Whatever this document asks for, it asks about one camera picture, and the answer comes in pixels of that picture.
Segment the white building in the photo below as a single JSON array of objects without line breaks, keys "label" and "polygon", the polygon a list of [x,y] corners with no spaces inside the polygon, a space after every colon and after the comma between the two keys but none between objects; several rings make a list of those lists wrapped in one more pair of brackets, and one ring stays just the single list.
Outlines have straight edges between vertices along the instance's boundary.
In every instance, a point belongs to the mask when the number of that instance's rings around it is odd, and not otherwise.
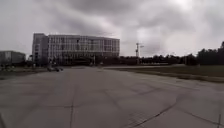
[{"label": "white building", "polygon": [[120,40],[80,35],[34,34],[33,57],[35,62],[57,60],[72,63],[78,58],[118,57]]}]

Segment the road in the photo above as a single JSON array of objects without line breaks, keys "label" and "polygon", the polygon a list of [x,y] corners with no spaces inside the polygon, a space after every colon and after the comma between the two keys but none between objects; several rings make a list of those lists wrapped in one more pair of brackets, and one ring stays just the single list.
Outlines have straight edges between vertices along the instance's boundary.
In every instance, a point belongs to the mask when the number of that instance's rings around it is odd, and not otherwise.
[{"label": "road", "polygon": [[4,128],[224,128],[224,86],[97,68],[0,81]]}]

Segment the crack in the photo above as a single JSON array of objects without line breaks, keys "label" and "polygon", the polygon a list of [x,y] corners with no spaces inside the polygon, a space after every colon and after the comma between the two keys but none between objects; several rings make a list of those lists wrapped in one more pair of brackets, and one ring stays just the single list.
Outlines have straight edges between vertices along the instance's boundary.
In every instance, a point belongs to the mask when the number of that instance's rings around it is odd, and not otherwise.
[{"label": "crack", "polygon": [[138,124],[136,124],[136,125],[134,125],[134,126],[130,126],[129,128],[135,128],[135,127],[141,126],[142,124],[144,124],[144,123],[146,123],[146,122],[148,122],[148,121],[150,121],[150,120],[153,120],[153,119],[155,119],[155,118],[161,116],[162,114],[166,113],[166,112],[169,111],[171,108],[173,108],[175,105],[176,105],[176,103],[174,103],[173,105],[171,105],[171,106],[165,108],[164,110],[162,110],[161,112],[159,112],[157,115],[155,115],[155,116],[153,116],[153,117],[150,117],[150,118],[148,118],[148,119],[146,119],[146,120],[144,120],[144,121],[142,121],[142,122],[140,122],[140,123],[138,123]]},{"label": "crack", "polygon": [[184,98],[187,96],[187,93],[188,93],[188,92],[186,92],[185,94],[180,94],[180,95],[176,98],[175,103],[173,103],[173,104],[170,105],[169,107],[163,109],[161,112],[159,112],[159,113],[156,114],[155,116],[150,117],[150,118],[148,118],[148,119],[146,119],[146,120],[144,120],[144,121],[142,121],[142,122],[140,122],[140,123],[138,123],[138,124],[136,124],[136,125],[134,125],[134,126],[130,126],[129,128],[139,127],[139,126],[141,126],[142,124],[144,124],[144,123],[146,123],[146,122],[149,122],[149,121],[151,121],[151,120],[153,120],[153,119],[155,119],[155,118],[157,118],[157,117],[159,117],[159,116],[165,114],[165,113],[168,112],[170,109],[172,109],[175,105],[177,105],[182,99],[184,99]]},{"label": "crack", "polygon": [[188,111],[186,111],[186,110],[183,110],[183,109],[181,109],[181,108],[177,108],[177,110],[179,110],[179,111],[181,111],[181,112],[183,112],[183,113],[185,113],[185,114],[188,114],[188,115],[190,115],[190,116],[193,116],[193,117],[195,117],[195,118],[198,118],[198,119],[200,119],[200,120],[203,120],[203,121],[205,121],[205,122],[209,122],[209,123],[211,123],[211,124],[219,125],[219,123],[217,123],[217,122],[214,122],[214,121],[211,121],[211,120],[202,118],[202,117],[200,117],[200,116],[197,116],[197,115],[195,115],[195,114],[193,114],[193,113],[191,113],[191,112],[188,112]]},{"label": "crack", "polygon": [[219,122],[218,122],[218,126],[217,128],[219,128],[222,124],[221,124],[221,119],[222,119],[222,114],[219,114]]},{"label": "crack", "polygon": [[75,109],[75,106],[74,106],[74,102],[75,102],[75,97],[76,97],[76,94],[77,94],[77,92],[78,92],[78,87],[79,86],[75,86],[74,87],[74,93],[73,93],[73,98],[72,98],[72,105],[71,105],[71,113],[70,113],[70,128],[72,128],[72,122],[73,122],[73,119],[74,119],[74,109]]}]

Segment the gray cloud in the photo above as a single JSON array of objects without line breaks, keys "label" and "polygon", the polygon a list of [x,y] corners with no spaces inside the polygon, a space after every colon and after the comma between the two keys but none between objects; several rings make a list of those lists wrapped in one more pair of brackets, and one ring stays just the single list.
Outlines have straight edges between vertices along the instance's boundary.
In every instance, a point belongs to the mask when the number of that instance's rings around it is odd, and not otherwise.
[{"label": "gray cloud", "polygon": [[196,53],[220,46],[222,0],[0,0],[0,49],[31,53],[32,34],[82,34],[121,39],[121,54]]}]

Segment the pavement crack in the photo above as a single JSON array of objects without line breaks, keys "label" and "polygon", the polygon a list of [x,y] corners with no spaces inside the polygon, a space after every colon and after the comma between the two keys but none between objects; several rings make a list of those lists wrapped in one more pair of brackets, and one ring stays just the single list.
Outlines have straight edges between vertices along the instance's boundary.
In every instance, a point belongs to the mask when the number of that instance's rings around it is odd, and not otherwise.
[{"label": "pavement crack", "polygon": [[144,123],[146,123],[146,122],[149,122],[150,120],[153,120],[153,119],[155,119],[155,118],[157,118],[157,117],[163,115],[164,113],[166,113],[167,111],[169,111],[171,108],[173,108],[175,105],[176,105],[176,103],[174,103],[173,105],[171,105],[171,106],[169,106],[169,107],[163,109],[161,112],[159,112],[159,113],[156,114],[155,116],[150,117],[150,118],[148,118],[148,119],[146,119],[146,120],[144,120],[144,121],[142,121],[142,122],[140,122],[140,123],[138,123],[138,124],[136,124],[136,125],[134,125],[134,126],[130,126],[129,128],[139,127],[139,126],[141,126],[142,124],[144,124]]},{"label": "pavement crack", "polygon": [[71,105],[71,113],[70,113],[70,128],[72,128],[72,122],[73,122],[73,119],[74,119],[74,116],[73,116],[73,113],[74,113],[74,109],[75,109],[75,106],[74,106],[74,102],[75,102],[75,98],[76,98],[76,95],[77,95],[77,92],[78,92],[78,89],[79,89],[79,86],[78,85],[74,85],[74,94],[73,94],[73,98],[72,98],[72,105]]},{"label": "pavement crack", "polygon": [[222,114],[219,114],[219,122],[218,122],[218,126],[217,126],[217,128],[219,128],[220,125],[222,125],[222,124],[221,124],[221,119],[222,119]]}]

